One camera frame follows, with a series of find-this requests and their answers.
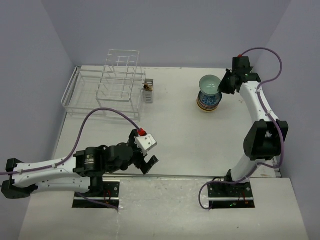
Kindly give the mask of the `yellow star patterned bowl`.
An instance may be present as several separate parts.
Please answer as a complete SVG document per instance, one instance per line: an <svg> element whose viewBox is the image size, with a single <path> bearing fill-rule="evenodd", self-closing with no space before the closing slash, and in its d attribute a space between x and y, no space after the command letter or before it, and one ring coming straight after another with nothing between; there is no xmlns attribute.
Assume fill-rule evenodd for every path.
<svg viewBox="0 0 320 240"><path fill-rule="evenodd" d="M218 105L214 105L214 106L203 106L203 105L198 104L198 106L199 106L202 110L208 111L208 112L214 111L215 109L218 108Z"/></svg>

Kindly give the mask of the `dark teal white bowl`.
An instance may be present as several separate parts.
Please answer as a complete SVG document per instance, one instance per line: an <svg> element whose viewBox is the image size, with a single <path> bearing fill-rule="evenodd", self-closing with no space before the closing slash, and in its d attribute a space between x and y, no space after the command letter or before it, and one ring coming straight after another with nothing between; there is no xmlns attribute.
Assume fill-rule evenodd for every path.
<svg viewBox="0 0 320 240"><path fill-rule="evenodd" d="M202 108L207 108L207 109L211 109L211 108L215 108L218 107L219 104L215 104L215 105L206 105L206 104L202 104L201 102L196 102L198 106L201 106Z"/></svg>

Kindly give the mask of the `salmon pink patterned bowl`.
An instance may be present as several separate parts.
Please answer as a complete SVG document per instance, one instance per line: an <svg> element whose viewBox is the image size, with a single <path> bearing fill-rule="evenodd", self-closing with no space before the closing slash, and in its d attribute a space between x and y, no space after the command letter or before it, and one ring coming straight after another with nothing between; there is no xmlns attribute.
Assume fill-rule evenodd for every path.
<svg viewBox="0 0 320 240"><path fill-rule="evenodd" d="M218 103L215 103L215 104L210 104L210 105L208 105L208 104L205 104L205 103L201 102L199 99L197 99L196 102L197 102L200 106L203 106L204 108L213 108L213 107L216 107L216 106L218 106L218 105L220 104L220 102L218 102Z"/></svg>

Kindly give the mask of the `pink leaf patterned bowl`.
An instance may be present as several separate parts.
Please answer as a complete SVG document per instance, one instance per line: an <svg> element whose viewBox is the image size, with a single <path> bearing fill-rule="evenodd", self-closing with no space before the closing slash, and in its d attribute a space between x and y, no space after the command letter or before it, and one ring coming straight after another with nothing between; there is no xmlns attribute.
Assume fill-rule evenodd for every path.
<svg viewBox="0 0 320 240"><path fill-rule="evenodd" d="M198 106L200 109L205 109L205 110L213 110L213 109L217 109L218 107L216 106L216 107L214 107L214 108L203 108L203 107L201 107L201 106Z"/></svg>

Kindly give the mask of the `black rimmed bowl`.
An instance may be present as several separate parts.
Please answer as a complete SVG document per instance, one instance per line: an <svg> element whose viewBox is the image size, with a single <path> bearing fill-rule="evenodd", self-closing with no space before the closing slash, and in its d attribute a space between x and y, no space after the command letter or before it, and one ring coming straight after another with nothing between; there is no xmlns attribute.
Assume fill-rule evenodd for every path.
<svg viewBox="0 0 320 240"><path fill-rule="evenodd" d="M207 95L204 94L202 91L198 93L198 99L199 101L206 106L214 106L220 103L222 100L222 93L218 92L217 94L214 95Z"/></svg>

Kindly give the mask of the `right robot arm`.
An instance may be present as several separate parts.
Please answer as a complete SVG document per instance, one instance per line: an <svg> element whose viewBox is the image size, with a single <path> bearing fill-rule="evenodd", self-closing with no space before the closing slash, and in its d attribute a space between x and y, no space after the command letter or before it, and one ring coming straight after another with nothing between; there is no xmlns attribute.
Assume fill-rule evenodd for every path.
<svg viewBox="0 0 320 240"><path fill-rule="evenodd" d="M262 88L262 81L252 71L247 56L232 59L232 68L226 70L218 90L223 94L239 93L249 111L252 126L243 141L244 154L238 164L230 169L223 181L223 191L233 197L260 167L275 169L267 162L274 157L284 157L285 139L289 131L286 121L280 120L271 109Z"/></svg>

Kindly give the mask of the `yellow teal patterned bowl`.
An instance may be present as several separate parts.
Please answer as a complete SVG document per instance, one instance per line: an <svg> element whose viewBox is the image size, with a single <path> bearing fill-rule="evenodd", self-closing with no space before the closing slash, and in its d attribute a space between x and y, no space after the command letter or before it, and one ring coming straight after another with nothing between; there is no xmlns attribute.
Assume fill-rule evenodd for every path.
<svg viewBox="0 0 320 240"><path fill-rule="evenodd" d="M215 111L217 110L217 108L215 108L215 109L209 109L209 110L200 108L200 110L201 110L202 112L204 112L204 113L213 113L213 112L215 112Z"/></svg>

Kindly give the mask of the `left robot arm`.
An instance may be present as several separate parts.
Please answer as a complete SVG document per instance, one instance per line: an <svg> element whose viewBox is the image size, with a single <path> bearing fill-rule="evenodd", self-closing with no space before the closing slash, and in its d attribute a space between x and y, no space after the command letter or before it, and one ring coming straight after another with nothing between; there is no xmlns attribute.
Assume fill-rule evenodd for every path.
<svg viewBox="0 0 320 240"><path fill-rule="evenodd" d="M88 147L70 157L37 163L24 163L16 158L7 160L5 174L9 176L1 185L7 199L28 198L46 191L67 191L97 197L104 191L103 176L126 171L131 165L146 175L159 161L148 152L158 142L150 133L132 130L127 142L117 145Z"/></svg>

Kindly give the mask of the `pale green bowl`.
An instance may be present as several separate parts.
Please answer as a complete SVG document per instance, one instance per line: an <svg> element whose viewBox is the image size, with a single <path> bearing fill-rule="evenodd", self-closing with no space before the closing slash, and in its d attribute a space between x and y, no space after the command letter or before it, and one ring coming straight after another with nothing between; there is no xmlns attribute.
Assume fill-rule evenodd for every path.
<svg viewBox="0 0 320 240"><path fill-rule="evenodd" d="M205 75L199 80L199 88L202 93L213 96L219 93L221 80L215 75Z"/></svg>

